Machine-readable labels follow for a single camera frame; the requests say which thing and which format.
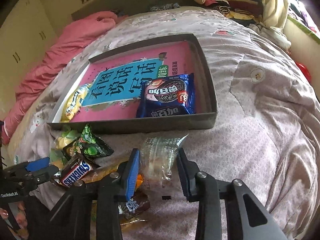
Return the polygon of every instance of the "cabinet door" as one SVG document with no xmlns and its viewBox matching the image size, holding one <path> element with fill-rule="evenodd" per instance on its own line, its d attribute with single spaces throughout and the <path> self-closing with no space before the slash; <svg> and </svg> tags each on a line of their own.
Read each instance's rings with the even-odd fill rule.
<svg viewBox="0 0 320 240">
<path fill-rule="evenodd" d="M 34 38 L 34 23 L 28 0 L 19 0 L 7 17 L 2 29 L 1 43 L 6 44 L 10 67 L 17 72 L 17 81 L 20 81 L 32 68 L 39 54 L 37 42 Z"/>
<path fill-rule="evenodd" d="M 34 46 L 36 47 L 36 60 L 41 60 L 44 53 L 56 41 L 56 34 L 47 18 L 40 0 L 28 1 L 28 21 Z"/>
<path fill-rule="evenodd" d="M 18 63 L 11 50 L 3 46 L 0 37 L 0 120 L 3 120 L 15 103 L 15 88 L 19 84 L 16 77 Z"/>
</svg>

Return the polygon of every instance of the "blue snack wrapper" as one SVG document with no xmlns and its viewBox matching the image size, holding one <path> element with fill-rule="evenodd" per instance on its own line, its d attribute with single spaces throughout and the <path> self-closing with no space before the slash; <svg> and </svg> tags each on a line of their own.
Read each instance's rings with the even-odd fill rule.
<svg viewBox="0 0 320 240">
<path fill-rule="evenodd" d="M 141 84 L 137 118 L 195 113 L 194 74 L 153 79 Z"/>
</svg>

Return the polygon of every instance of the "snack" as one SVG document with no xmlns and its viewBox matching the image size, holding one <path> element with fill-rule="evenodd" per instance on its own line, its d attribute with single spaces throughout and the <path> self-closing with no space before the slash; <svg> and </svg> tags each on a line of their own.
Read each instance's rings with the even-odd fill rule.
<svg viewBox="0 0 320 240">
<path fill-rule="evenodd" d="M 137 118 L 195 113 L 194 74 L 144 82 Z"/>
<path fill-rule="evenodd" d="M 140 215 L 150 208 L 150 201 L 148 196 L 142 191 L 137 190 L 133 197 L 128 202 L 119 203 L 119 215 L 122 223 L 124 220 L 130 220 L 131 218 Z"/>
<path fill-rule="evenodd" d="M 74 155 L 76 155 L 75 149 L 77 143 L 78 141 L 75 140 L 62 149 L 63 155 L 67 160 L 70 160 Z"/>
<path fill-rule="evenodd" d="M 76 141 L 74 151 L 88 158 L 110 156 L 114 152 L 108 144 L 92 133 L 89 124 L 86 124 L 80 138 Z"/>
<path fill-rule="evenodd" d="M 83 178 L 94 168 L 94 163 L 89 163 L 79 158 L 78 155 L 74 155 L 61 171 L 60 184 L 70 187 L 75 181 Z"/>
<path fill-rule="evenodd" d="M 61 150 L 51 149 L 50 163 L 62 169 L 70 158 L 66 158 Z"/>
<path fill-rule="evenodd" d="M 171 180 L 178 149 L 188 135 L 180 138 L 147 138 L 140 150 L 140 168 L 146 189 L 162 190 Z"/>
<path fill-rule="evenodd" d="M 120 224 L 130 223 L 132 218 L 142 214 L 150 208 L 150 200 L 148 196 L 140 190 L 134 192 L 133 197 L 128 202 L 118 204 Z M 97 202 L 92 203 L 91 220 L 97 220 Z"/>
<path fill-rule="evenodd" d="M 65 131 L 62 132 L 61 136 L 55 140 L 57 150 L 62 150 L 80 136 L 80 133 L 78 133 L 76 130 L 71 130 L 71 128 L 68 126 L 65 126 L 64 128 Z"/>
<path fill-rule="evenodd" d="M 117 171 L 118 166 L 119 165 L 97 168 L 96 170 L 94 170 L 93 172 L 91 172 L 90 174 L 82 178 L 82 180 L 85 183 L 91 183 L 91 182 L 102 180 L 108 174 L 114 171 Z M 137 190 L 142 183 L 143 183 L 142 175 L 138 174 L 135 190 Z"/>
<path fill-rule="evenodd" d="M 70 120 L 75 116 L 80 110 L 82 103 L 87 96 L 91 84 L 84 84 L 80 86 L 74 94 L 72 94 L 63 108 L 61 122 L 70 122 Z"/>
</svg>

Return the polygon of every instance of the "clear plastic wrapper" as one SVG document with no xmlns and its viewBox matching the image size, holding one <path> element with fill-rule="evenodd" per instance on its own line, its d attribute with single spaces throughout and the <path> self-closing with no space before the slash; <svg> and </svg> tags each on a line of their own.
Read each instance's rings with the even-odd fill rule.
<svg viewBox="0 0 320 240">
<path fill-rule="evenodd" d="M 165 187 L 171 180 L 172 166 L 186 137 L 147 138 L 140 150 L 140 173 L 143 186 L 150 190 Z"/>
</svg>

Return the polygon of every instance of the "blue gripper pad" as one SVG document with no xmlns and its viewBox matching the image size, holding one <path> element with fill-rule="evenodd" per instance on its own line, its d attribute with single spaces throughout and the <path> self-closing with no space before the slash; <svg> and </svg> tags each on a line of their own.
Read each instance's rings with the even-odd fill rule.
<svg viewBox="0 0 320 240">
<path fill-rule="evenodd" d="M 46 168 L 49 166 L 50 158 L 45 157 L 40 160 L 36 160 L 34 162 L 29 163 L 26 166 L 26 170 L 33 172 L 33 171 L 39 171 L 40 169 Z"/>
<path fill-rule="evenodd" d="M 134 194 L 134 190 L 136 187 L 136 182 L 137 182 L 137 177 L 138 177 L 138 172 L 139 172 L 139 156 L 140 156 L 140 151 L 138 149 L 133 149 L 131 155 L 134 154 L 133 159 L 132 160 L 132 164 L 131 164 L 131 168 L 129 171 L 129 176 L 127 177 L 127 189 L 126 189 L 126 193 L 125 193 L 125 197 L 127 199 L 127 201 L 129 201 L 133 194 Z"/>
</svg>

